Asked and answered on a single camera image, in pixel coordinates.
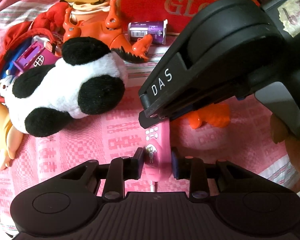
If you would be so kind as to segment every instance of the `purple toy house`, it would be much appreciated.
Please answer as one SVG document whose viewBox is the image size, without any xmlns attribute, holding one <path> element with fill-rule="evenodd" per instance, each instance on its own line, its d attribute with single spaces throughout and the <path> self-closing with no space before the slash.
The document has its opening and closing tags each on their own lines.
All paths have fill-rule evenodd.
<svg viewBox="0 0 300 240">
<path fill-rule="evenodd" d="M 47 50 L 44 44 L 35 41 L 16 61 L 13 61 L 13 64 L 20 71 L 19 76 L 27 69 L 54 64 L 58 59 L 59 57 Z"/>
</svg>

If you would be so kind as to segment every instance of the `white toy figure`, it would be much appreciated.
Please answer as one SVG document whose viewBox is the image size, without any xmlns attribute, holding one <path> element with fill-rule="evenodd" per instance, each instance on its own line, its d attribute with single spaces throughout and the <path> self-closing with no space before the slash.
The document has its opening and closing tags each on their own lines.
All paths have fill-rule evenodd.
<svg viewBox="0 0 300 240">
<path fill-rule="evenodd" d="M 154 158 L 154 152 L 155 152 L 155 150 L 153 150 L 153 146 L 152 145 L 148 145 L 147 146 L 147 152 L 148 152 L 148 154 L 149 154 L 149 159 L 150 159 L 150 161 L 149 161 L 149 163 L 153 163 L 153 158 Z"/>
<path fill-rule="evenodd" d="M 0 96 L 5 97 L 8 87 L 15 82 L 16 78 L 14 75 L 9 75 L 0 80 Z"/>
</svg>

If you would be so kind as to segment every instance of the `red cloth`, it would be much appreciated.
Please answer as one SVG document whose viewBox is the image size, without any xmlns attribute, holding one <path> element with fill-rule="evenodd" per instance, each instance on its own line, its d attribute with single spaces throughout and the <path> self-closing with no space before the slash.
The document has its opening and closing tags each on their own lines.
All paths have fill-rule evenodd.
<svg viewBox="0 0 300 240">
<path fill-rule="evenodd" d="M 26 21 L 9 28 L 4 37 L 3 51 L 0 54 L 0 74 L 6 63 L 5 55 L 7 52 L 15 49 L 27 38 L 35 35 L 45 35 L 49 38 L 51 43 L 57 42 L 52 31 L 55 31 L 56 28 L 62 26 L 65 18 L 65 11 L 68 7 L 69 4 L 66 2 L 56 3 L 47 12 L 39 14 L 33 22 Z M 4 98 L 2 96 L 0 96 L 0 102 L 4 103 Z"/>
<path fill-rule="evenodd" d="M 65 20 L 66 9 L 69 7 L 67 2 L 59 2 L 50 7 L 47 12 L 43 12 L 34 19 L 32 29 L 45 28 L 54 31 L 61 28 Z"/>
</svg>

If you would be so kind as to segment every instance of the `pink tablecloth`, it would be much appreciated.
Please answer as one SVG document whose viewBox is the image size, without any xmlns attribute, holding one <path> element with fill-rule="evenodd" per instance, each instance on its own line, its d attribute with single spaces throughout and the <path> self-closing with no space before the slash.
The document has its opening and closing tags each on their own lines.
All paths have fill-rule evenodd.
<svg viewBox="0 0 300 240">
<path fill-rule="evenodd" d="M 56 1 L 0 0 L 0 49 L 2 37 L 9 26 L 34 19 Z M 145 131 L 138 123 L 138 113 L 142 110 L 138 86 L 166 50 L 167 46 L 153 47 L 150 50 L 153 58 L 149 63 L 127 64 L 129 87 L 122 102 L 113 111 L 76 120 L 48 138 L 25 136 L 12 166 L 0 171 L 0 223 L 6 231 L 16 233 L 9 207 L 14 196 L 21 191 L 86 160 L 109 163 L 119 156 L 132 156 L 137 147 L 146 145 Z M 174 121 L 171 123 L 171 145 L 177 146 L 183 155 L 197 156 L 209 163 L 226 158 L 266 178 L 293 187 L 299 176 L 291 167 L 284 146 L 271 142 L 270 112 L 253 97 L 244 101 L 232 98 L 227 102 L 231 106 L 231 124 L 227 128 L 206 125 L 192 130 L 186 120 Z M 159 191 L 187 191 L 187 188 L 186 181 L 173 178 L 158 185 Z M 126 192 L 149 190 L 144 176 L 139 181 L 126 182 Z"/>
</svg>

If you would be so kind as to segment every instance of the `pink remote control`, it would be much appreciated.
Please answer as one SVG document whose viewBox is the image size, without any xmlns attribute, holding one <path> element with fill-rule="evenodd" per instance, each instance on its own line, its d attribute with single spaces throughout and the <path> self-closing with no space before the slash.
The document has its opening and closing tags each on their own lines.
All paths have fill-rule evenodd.
<svg viewBox="0 0 300 240">
<path fill-rule="evenodd" d="M 171 169 L 170 120 L 154 125 L 146 130 L 145 172 L 150 180 L 150 188 L 155 192 L 155 183 L 169 179 Z"/>
</svg>

